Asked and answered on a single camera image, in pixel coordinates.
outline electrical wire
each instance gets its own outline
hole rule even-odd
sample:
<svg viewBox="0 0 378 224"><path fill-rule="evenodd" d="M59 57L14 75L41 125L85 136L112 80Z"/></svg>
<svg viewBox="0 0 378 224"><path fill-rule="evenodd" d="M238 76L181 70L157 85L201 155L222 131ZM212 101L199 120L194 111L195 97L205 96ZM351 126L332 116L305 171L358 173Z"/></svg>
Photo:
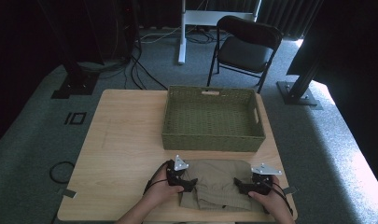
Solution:
<svg viewBox="0 0 378 224"><path fill-rule="evenodd" d="M202 0L202 2L197 6L197 8L195 10L198 11L200 9L200 7L203 5L203 2L205 2L205 0ZM206 5L205 5L204 10L207 10L208 3L209 3L209 0L206 0ZM145 36L141 37L140 39L143 40L143 39L146 39L147 37L152 36L152 35L161 35L161 37L157 38L156 40L150 41L150 42L142 41L143 44L153 44L153 43L156 43L157 41L165 38L166 36L174 34L179 28L181 28L181 26L175 28L173 31L171 31L167 34L149 34L149 35L145 35ZM197 26L194 26L191 30L186 32L186 35L189 34L191 31L193 31L196 28L197 28Z"/></svg>
<svg viewBox="0 0 378 224"><path fill-rule="evenodd" d="M213 42L216 42L215 37L209 33L209 32L199 32L198 34L191 34L191 35L201 35L205 36L205 40L199 40L193 37L187 36L186 39L191 42L191 43L196 43L196 44L210 44Z"/></svg>
<svg viewBox="0 0 378 224"><path fill-rule="evenodd" d="M168 179L163 179L161 181L156 181L154 183L151 183L153 181L153 179L156 177L156 175L160 172L160 170L166 165L168 164L168 161L164 162L157 170L156 172L153 174L153 176L148 180L147 184L146 184L146 187L145 187L145 190L143 192L143 194L146 193L146 191L151 187L153 186L154 184L158 183L158 182L162 182L162 181L167 181Z"/></svg>
<svg viewBox="0 0 378 224"><path fill-rule="evenodd" d="M100 74L100 76L98 77L98 80L104 80L104 79L109 79L109 78L118 76L122 71L124 71L124 69L127 68L128 63L129 63L128 61L120 60L117 63L113 63L113 64L102 66L102 67L95 67L95 68L81 64L80 68L83 71L88 72L88 73L98 73ZM109 74L111 72L115 72L115 73L107 77L105 76L105 74Z"/></svg>
<svg viewBox="0 0 378 224"><path fill-rule="evenodd" d="M116 13L115 0L112 0L112 6L113 6L113 12L114 12L115 22L116 22L116 44L115 44L115 47L113 49L112 55L110 56L111 59L114 58L114 55L115 55L116 50L117 50L117 46L119 44L119 19L118 19L117 13Z"/></svg>
<svg viewBox="0 0 378 224"><path fill-rule="evenodd" d="M270 186L269 184L267 184L265 181L261 180L261 183L264 186L266 186L267 188L271 189L273 192L275 192L277 195L279 195L285 201L285 204L287 205L287 208L290 211L290 214L293 216L293 209L290 207L290 204L287 201L287 196L284 193L284 191L282 190L282 188L279 185L273 183L274 185L276 185L278 188L280 188L282 190L283 194L281 192L279 192L277 189L273 188L273 186Z"/></svg>
<svg viewBox="0 0 378 224"><path fill-rule="evenodd" d="M73 168L75 168L75 165L70 162L70 161L60 161L60 162L57 162L56 164L54 164L53 166L51 166L51 168L49 168L49 178L54 181L55 183L57 184L67 184L69 183L69 180L59 180L57 178L55 178L54 176L54 170L60 166L60 165L64 165L64 164L68 164L70 166L72 166ZM51 224L53 224L55 222L55 220L57 219L57 214L58 214L58 210L57 212L55 212L54 216L52 217L52 220L51 220Z"/></svg>
<svg viewBox="0 0 378 224"><path fill-rule="evenodd" d="M161 85L164 89L168 89L165 85L163 85L161 82L159 82L156 78L154 78L154 76L152 76L148 70L146 70L146 68L139 62L139 58L140 58L140 55L139 57L136 59L134 56L132 56L132 59L133 59L133 67L132 67L132 70L131 70L131 78L133 79L133 83L136 85L136 87L138 87L139 89L143 90L143 89L146 89L146 86L143 84L142 80L140 79L139 77L139 73L137 72L137 65L139 65L145 72L146 74L151 78L153 79L156 83L158 83L159 85ZM133 69L136 68L136 78L138 79L138 81L140 82L140 85L135 81L134 77L133 77Z"/></svg>
<svg viewBox="0 0 378 224"><path fill-rule="evenodd" d="M128 81L128 78L127 78L127 69L124 69L124 90L127 90L127 81Z"/></svg>
<svg viewBox="0 0 378 224"><path fill-rule="evenodd" d="M138 59L141 57L141 55L142 55L142 50L139 50L139 56L138 56ZM140 90L142 90L143 89L143 87L141 86L141 85L139 85L137 82L136 82L136 80L135 80L135 78L133 77L133 70L135 69L135 71L136 71L136 76L138 77L139 76L139 74L138 74L138 70L137 70L137 63L138 63L138 59L136 59L134 56L133 56L133 53L131 54L131 59L132 59L132 61L133 61L133 66L131 67L131 79L132 79L132 81L133 81L133 84L135 84L135 86L138 88L138 89L140 89Z"/></svg>

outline power cord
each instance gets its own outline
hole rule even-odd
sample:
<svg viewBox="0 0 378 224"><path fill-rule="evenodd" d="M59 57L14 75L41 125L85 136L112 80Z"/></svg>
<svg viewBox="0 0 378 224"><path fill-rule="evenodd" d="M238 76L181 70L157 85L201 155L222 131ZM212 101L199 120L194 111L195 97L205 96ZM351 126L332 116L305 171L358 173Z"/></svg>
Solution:
<svg viewBox="0 0 378 224"><path fill-rule="evenodd" d="M133 56L133 53L131 55L131 58L133 60L133 66L131 67L131 79L133 80L133 83L135 84L135 86L140 89L140 90L146 90L146 86L143 84L140 76L139 76L139 72L138 72L138 68L137 68L137 65L139 65L145 72L146 74L151 78L153 79L155 82L157 82L159 85L161 85L164 89L168 90L168 88L163 85L161 82L159 82L156 78L154 78L154 76L152 76L148 70L146 70L146 68L139 62L139 59L141 58L142 56L142 42L141 42L141 39L138 38L137 40L137 43L138 43L138 46L134 45L138 50L139 50L139 55L137 56L137 58L135 56ZM125 75L125 83L124 83L124 88L126 89L126 84L127 84L127 75L124 73Z"/></svg>
<svg viewBox="0 0 378 224"><path fill-rule="evenodd" d="M69 165L69 166L72 166L72 169L75 168L75 165L70 162L70 161L60 161L60 162L57 162L56 164L54 164L53 166L51 166L51 168L49 168L49 178L54 181L55 183L57 184L67 184L69 183L69 179L67 180L60 180L60 179L57 179L54 175L54 172L55 170L61 166L61 165ZM51 220L51 224L53 224L55 222L55 220L57 219L57 215L58 215L58 210L57 212L55 212L55 215L53 216L52 220Z"/></svg>
<svg viewBox="0 0 378 224"><path fill-rule="evenodd" d="M106 66L101 66L101 67L95 67L94 68L94 67L86 66L84 64L80 64L79 66L85 72L99 73L101 75L103 73L116 72L115 74L110 75L108 77L101 77L101 76L98 77L98 80L104 80L104 79L109 79L109 78L112 78L112 77L119 75L123 71L123 69L127 68L128 63L129 63L128 60L121 59L120 61L118 61L116 63L106 65Z"/></svg>
<svg viewBox="0 0 378 224"><path fill-rule="evenodd" d="M202 0L202 2L197 6L197 8L196 8L195 10L199 10L200 7L203 5L204 2L205 2L205 0ZM206 4L205 4L205 6L204 6L204 10L207 10L207 8L208 8L208 4L209 4L209 0L206 0ZM173 35L173 34L176 32L176 30L178 30L179 28L181 28L181 26L175 28L173 31L171 31L171 32L169 32L169 33L167 33L167 34L149 34L149 35L145 35L145 36L141 37L139 40L145 39L145 38L147 38L148 36L152 36L152 35L161 35L161 37L157 38L157 39L154 40L154 41L151 41L151 42L142 42L143 44L152 44L152 43L155 43L155 42L157 42L157 41L159 41L159 40L165 38L165 37L168 36L168 35ZM194 26L191 30L189 30L189 31L186 32L186 35L189 34L191 31L193 31L193 30L196 29L196 28L197 28L197 26Z"/></svg>
<svg viewBox="0 0 378 224"><path fill-rule="evenodd" d="M210 44L210 43L216 42L215 37L210 32L204 32L204 31L202 31L202 32L197 31L197 32L199 32L199 33L198 34L190 34L190 35L186 36L186 39L189 42L196 43L196 44ZM193 36L193 35L205 36L205 40L200 40L200 39L190 37L190 36Z"/></svg>
<svg viewBox="0 0 378 224"><path fill-rule="evenodd" d="M117 49L117 46L119 44L119 19L118 19L118 16L117 16L117 13L116 13L116 3L115 3L115 0L112 0L112 6L113 6L113 12L114 12L114 17L115 17L115 23L116 23L116 44L115 44L115 47L113 49L113 53L111 55L111 59L114 58L114 55L116 53L116 49Z"/></svg>

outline chair backrest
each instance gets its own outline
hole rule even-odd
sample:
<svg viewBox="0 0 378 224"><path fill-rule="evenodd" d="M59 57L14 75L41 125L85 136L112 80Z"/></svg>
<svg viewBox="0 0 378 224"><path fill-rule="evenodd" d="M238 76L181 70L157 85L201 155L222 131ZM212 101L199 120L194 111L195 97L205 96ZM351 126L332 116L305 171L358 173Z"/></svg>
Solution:
<svg viewBox="0 0 378 224"><path fill-rule="evenodd" d="M217 22L217 29L224 30L251 44L278 49L283 34L273 26L244 20L235 16L224 16Z"/></svg>

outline white bracket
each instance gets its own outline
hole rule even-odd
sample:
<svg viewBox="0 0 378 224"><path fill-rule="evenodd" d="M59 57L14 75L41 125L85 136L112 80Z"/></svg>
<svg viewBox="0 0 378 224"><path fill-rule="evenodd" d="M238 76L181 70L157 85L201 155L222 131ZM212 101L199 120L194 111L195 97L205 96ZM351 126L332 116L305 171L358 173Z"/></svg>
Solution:
<svg viewBox="0 0 378 224"><path fill-rule="evenodd" d="M180 159L179 155L175 156L175 171L185 170L189 168L189 165Z"/></svg>
<svg viewBox="0 0 378 224"><path fill-rule="evenodd" d="M281 175L282 171L275 170L269 165L262 163L259 167L252 167L252 172L259 175Z"/></svg>

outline basket handle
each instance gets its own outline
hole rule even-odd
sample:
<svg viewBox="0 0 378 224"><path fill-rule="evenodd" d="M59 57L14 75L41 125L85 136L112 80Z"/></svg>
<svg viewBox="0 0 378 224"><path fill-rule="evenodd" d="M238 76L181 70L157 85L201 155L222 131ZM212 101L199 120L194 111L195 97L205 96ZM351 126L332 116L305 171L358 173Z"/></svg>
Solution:
<svg viewBox="0 0 378 224"><path fill-rule="evenodd" d="M206 91L201 91L202 95L215 95L218 96L220 95L220 91L212 91L212 90L206 90Z"/></svg>
<svg viewBox="0 0 378 224"><path fill-rule="evenodd" d="M259 110L258 110L257 107L255 107L255 108L253 109L253 113L254 113L254 115L255 115L255 122L258 124L258 123L260 122L260 118L259 118Z"/></svg>

